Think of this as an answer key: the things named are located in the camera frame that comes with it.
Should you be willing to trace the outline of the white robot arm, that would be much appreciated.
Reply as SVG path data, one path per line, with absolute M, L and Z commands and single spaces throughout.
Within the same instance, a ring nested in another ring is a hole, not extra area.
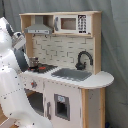
M 0 105 L 6 117 L 19 128 L 53 128 L 50 120 L 35 112 L 19 78 L 29 67 L 27 55 L 13 46 L 16 33 L 9 22 L 0 18 Z

